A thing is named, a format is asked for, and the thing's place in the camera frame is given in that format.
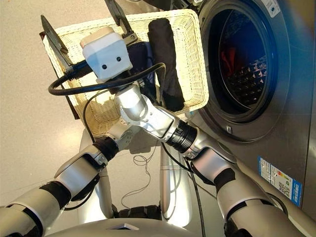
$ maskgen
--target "black cable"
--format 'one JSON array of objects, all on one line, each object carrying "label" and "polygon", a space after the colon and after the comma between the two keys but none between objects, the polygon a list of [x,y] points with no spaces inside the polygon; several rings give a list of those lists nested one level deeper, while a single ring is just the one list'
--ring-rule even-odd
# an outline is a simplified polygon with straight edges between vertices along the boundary
[{"label": "black cable", "polygon": [[283,203],[283,201],[281,199],[279,199],[277,196],[273,195],[273,194],[270,194],[270,193],[267,193],[269,197],[271,197],[272,199],[274,199],[275,201],[278,202],[278,204],[280,204],[283,212],[286,214],[286,216],[288,217],[288,211],[287,211],[287,208],[285,206],[285,204]]},{"label": "black cable", "polygon": [[198,186],[200,189],[202,189],[204,192],[206,192],[207,194],[209,194],[211,197],[217,199],[217,197],[216,197],[215,195],[211,194],[208,190],[206,190],[205,188],[203,188],[200,184],[197,183],[197,186]]},{"label": "black cable", "polygon": [[164,63],[157,63],[150,68],[147,68],[146,70],[132,75],[127,78],[122,78],[122,79],[117,79],[117,80],[112,80],[112,81],[107,81],[105,83],[100,83],[100,84],[94,84],[94,85],[87,85],[87,86],[81,86],[81,87],[75,87],[75,88],[69,88],[69,89],[56,89],[59,87],[62,83],[66,82],[69,78],[68,76],[62,76],[61,78],[57,79],[54,81],[48,88],[49,93],[53,95],[74,95],[74,94],[80,94],[80,93],[86,93],[86,92],[92,92],[92,91],[97,91],[97,90],[104,90],[104,89],[109,89],[113,87],[119,87],[119,86],[124,86],[131,84],[147,74],[154,72],[158,69],[163,68],[165,71],[165,64]]},{"label": "black cable", "polygon": [[[190,164],[189,164],[189,162],[187,160],[186,160],[186,164],[187,164],[188,167],[190,167]],[[194,177],[194,173],[191,173],[189,175],[191,175],[191,178],[192,178],[192,181],[193,181],[193,185],[194,185],[194,190],[195,190],[196,196],[197,196],[197,205],[198,205],[198,211],[199,211],[199,218],[201,220],[202,236],[205,237],[206,235],[205,235],[203,211],[202,211],[201,199],[199,198],[197,182],[196,182],[196,179]]]},{"label": "black cable", "polygon": [[92,143],[94,143],[95,140],[94,140],[93,134],[92,134],[92,132],[91,132],[89,126],[88,126],[87,119],[86,119],[86,116],[85,116],[85,111],[86,111],[86,109],[87,109],[89,103],[91,102],[91,100],[93,100],[95,97],[97,97],[97,96],[99,96],[99,95],[101,95],[101,94],[103,94],[103,93],[105,93],[105,92],[107,92],[107,91],[108,91],[108,90],[104,90],[104,91],[101,91],[101,92],[96,93],[95,95],[93,95],[90,99],[88,99],[87,103],[84,105],[84,108],[83,108],[83,112],[82,112],[83,124],[84,124],[84,126],[85,126],[85,129],[87,129],[87,131],[88,131],[88,133],[89,133],[89,136],[90,136],[90,138],[91,138],[91,140],[92,140]]},{"label": "black cable", "polygon": [[85,198],[85,200],[83,200],[83,201],[82,201],[81,203],[79,203],[77,206],[66,207],[66,208],[64,209],[64,211],[75,210],[75,209],[77,209],[78,207],[81,207],[82,205],[84,205],[84,204],[88,201],[88,199],[91,197],[91,195],[92,195],[92,193],[93,193],[93,190],[94,190],[94,189],[92,189],[92,190],[90,191],[90,193],[88,194],[88,196]]},{"label": "black cable", "polygon": [[179,161],[177,161],[170,153],[169,151],[167,150],[166,146],[164,145],[164,143],[162,142],[161,143],[161,146],[163,147],[164,151],[167,153],[167,155],[174,161],[177,163],[177,165],[179,165],[181,168],[185,169],[186,171],[188,172],[193,172],[191,169],[185,167],[183,164],[181,164]]}]

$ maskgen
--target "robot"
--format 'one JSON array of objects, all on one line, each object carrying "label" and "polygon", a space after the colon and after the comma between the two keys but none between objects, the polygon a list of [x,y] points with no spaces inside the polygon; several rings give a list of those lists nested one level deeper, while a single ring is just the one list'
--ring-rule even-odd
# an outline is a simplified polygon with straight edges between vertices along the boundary
[{"label": "robot", "polygon": [[[104,187],[102,192],[106,196],[108,181],[102,179],[102,172],[118,151],[124,148],[126,134],[131,137],[139,128],[172,146],[185,157],[191,172],[204,183],[216,187],[227,237],[303,236],[285,213],[274,206],[264,190],[241,172],[236,157],[228,148],[160,105],[153,104],[141,93],[139,85],[133,83],[149,72],[163,70],[163,63],[137,75],[126,76],[126,72],[131,68],[126,46],[120,35],[111,29],[99,32],[96,37],[89,36],[82,46],[87,63],[95,74],[103,79],[103,83],[96,87],[88,86],[86,89],[93,91],[107,88],[115,93],[124,125],[114,125],[107,136],[96,140],[64,163],[56,172],[53,181],[0,208],[0,236],[43,236],[69,201],[83,199],[98,182],[102,182],[102,185],[99,185]],[[110,53],[104,53],[113,51],[120,53],[120,64],[125,65],[124,67],[117,67],[117,58],[112,57]],[[106,75],[103,75],[104,70],[101,70],[104,62],[108,65]],[[49,92],[56,95],[82,93],[78,88],[56,89],[67,79],[67,75],[58,79],[50,86]],[[113,216],[111,201],[104,201],[101,209],[105,216]],[[165,221],[114,218],[86,223],[51,236],[195,235]]]}]

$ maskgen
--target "wire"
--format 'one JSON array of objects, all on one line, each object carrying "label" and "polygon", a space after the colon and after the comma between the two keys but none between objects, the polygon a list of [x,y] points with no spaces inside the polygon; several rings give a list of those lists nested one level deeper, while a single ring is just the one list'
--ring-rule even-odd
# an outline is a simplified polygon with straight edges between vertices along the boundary
[{"label": "wire", "polygon": [[87,109],[89,103],[91,102],[91,100],[93,100],[93,99],[96,98],[97,96],[99,96],[99,95],[101,95],[101,94],[103,94],[103,93],[105,93],[105,92],[107,92],[107,91],[108,91],[108,90],[104,90],[104,91],[101,91],[101,92],[96,93],[95,95],[93,95],[90,99],[88,99],[87,103],[84,105],[84,108],[83,108],[83,112],[82,112],[83,124],[84,124],[84,126],[85,126],[85,129],[86,129],[86,130],[88,131],[88,133],[89,133],[89,136],[90,136],[90,138],[91,138],[91,140],[92,140],[92,143],[94,143],[95,140],[94,140],[94,137],[93,137],[93,135],[92,135],[92,132],[91,132],[89,126],[88,126],[87,119],[86,119],[86,116],[85,116],[85,115],[86,115],[85,112],[86,112],[86,109]]},{"label": "wire", "polygon": [[64,209],[64,211],[71,211],[71,210],[75,210],[77,209],[78,207],[81,207],[82,205],[84,205],[88,199],[91,197],[92,193],[93,193],[93,190],[94,189],[91,189],[91,191],[89,192],[88,196],[85,198],[85,200],[83,200],[81,203],[79,203],[77,206],[73,206],[73,207],[66,207]]},{"label": "wire", "polygon": [[167,153],[167,155],[168,155],[174,162],[176,162],[177,165],[179,165],[181,168],[185,169],[185,170],[188,171],[188,172],[191,172],[191,173],[193,172],[191,169],[185,167],[183,164],[181,164],[179,161],[177,161],[177,159],[175,159],[175,158],[169,153],[169,151],[167,150],[167,148],[166,148],[166,146],[164,145],[163,142],[161,143],[161,145],[162,145],[164,151]]},{"label": "wire", "polygon": [[166,66],[164,63],[157,63],[150,68],[145,69],[144,71],[132,75],[127,78],[122,78],[122,79],[116,79],[116,80],[111,80],[107,81],[105,83],[100,83],[100,84],[94,84],[94,85],[87,85],[87,86],[81,86],[81,87],[74,87],[74,88],[68,88],[68,89],[56,89],[59,87],[62,83],[66,82],[68,79],[70,79],[67,75],[62,76],[61,78],[57,79],[54,81],[48,88],[49,93],[53,95],[74,95],[74,94],[80,94],[80,93],[86,93],[86,92],[92,92],[92,91],[97,91],[97,90],[104,90],[104,89],[109,89],[113,87],[119,87],[119,86],[124,86],[131,84],[147,74],[151,72],[155,72],[158,69],[165,69]]},{"label": "wire", "polygon": [[144,191],[144,190],[149,186],[149,184],[150,184],[150,182],[151,182],[151,175],[150,175],[150,173],[149,173],[149,171],[148,171],[148,163],[151,161],[151,159],[152,159],[153,156],[154,156],[154,153],[155,153],[155,150],[156,150],[156,147],[157,147],[157,143],[158,143],[158,142],[156,142],[155,148],[154,148],[154,150],[153,150],[153,153],[149,156],[149,158],[146,158],[146,157],[144,157],[144,156],[142,156],[142,155],[135,155],[135,156],[133,157],[133,162],[134,162],[135,165],[137,165],[137,166],[145,166],[145,173],[148,175],[149,180],[148,180],[147,184],[146,184],[145,186],[143,186],[142,188],[136,189],[136,190],[133,190],[133,191],[130,191],[130,192],[126,193],[126,194],[121,198],[120,202],[121,202],[122,206],[126,207],[127,209],[130,209],[130,208],[129,208],[128,206],[126,206],[126,205],[123,203],[123,199],[126,198],[126,197],[129,197],[129,196],[132,196],[132,195],[135,195],[135,194],[138,194],[138,193]]},{"label": "wire", "polygon": [[286,216],[288,217],[288,211],[287,211],[287,208],[285,206],[285,204],[283,203],[283,201],[281,199],[279,199],[277,196],[273,195],[273,194],[270,194],[270,193],[267,193],[269,197],[271,197],[272,199],[274,199],[275,201],[278,202],[278,204],[280,204],[283,212],[286,214]]},{"label": "wire", "polygon": [[[189,162],[187,160],[186,160],[186,164],[187,164],[188,167],[190,167],[190,164],[189,164]],[[199,218],[201,220],[202,236],[205,237],[206,235],[205,235],[203,211],[202,211],[201,199],[199,198],[197,182],[196,182],[196,179],[194,177],[194,173],[191,173],[189,175],[191,175],[191,178],[192,178],[192,181],[193,181],[193,185],[194,185],[194,190],[195,190],[196,196],[197,196],[197,205],[198,205],[198,211],[199,211]]]},{"label": "wire", "polygon": [[205,188],[203,188],[200,184],[198,184],[197,183],[197,186],[200,188],[200,189],[202,189],[204,192],[206,192],[207,194],[209,194],[210,196],[212,196],[213,198],[215,198],[215,199],[217,199],[217,197],[215,196],[215,195],[213,195],[213,194],[211,194],[208,190],[206,190]]}]

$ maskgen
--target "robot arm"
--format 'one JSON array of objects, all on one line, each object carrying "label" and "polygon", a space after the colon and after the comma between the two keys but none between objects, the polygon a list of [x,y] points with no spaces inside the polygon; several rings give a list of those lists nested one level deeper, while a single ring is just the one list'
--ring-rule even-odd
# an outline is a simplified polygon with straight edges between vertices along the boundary
[{"label": "robot arm", "polygon": [[240,171],[223,144],[152,105],[135,85],[118,92],[116,100],[127,124],[140,126],[171,145],[191,160],[192,171],[204,183],[216,187],[226,236],[303,236],[264,190]]},{"label": "robot arm", "polygon": [[0,208],[0,236],[43,236],[70,200],[81,200],[94,188],[118,151],[112,138],[97,140],[64,163],[52,182]]}]

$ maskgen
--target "black cloth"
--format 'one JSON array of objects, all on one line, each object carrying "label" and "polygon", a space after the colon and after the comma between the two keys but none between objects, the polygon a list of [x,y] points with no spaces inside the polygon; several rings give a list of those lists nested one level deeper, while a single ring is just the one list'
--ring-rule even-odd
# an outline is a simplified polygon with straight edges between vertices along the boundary
[{"label": "black cloth", "polygon": [[[138,42],[127,47],[128,56],[133,68],[129,70],[132,75],[142,72],[153,65],[152,50],[149,42]],[[143,78],[145,87],[141,87],[141,93],[156,99],[155,73],[152,72]]]},{"label": "black cloth", "polygon": [[162,80],[162,70],[157,71],[157,78],[163,92],[162,97],[166,108],[174,112],[179,111],[184,107],[184,98],[176,71],[176,51],[171,25],[168,19],[160,18],[150,22],[148,29],[154,62],[162,62],[166,65],[164,80]]}]

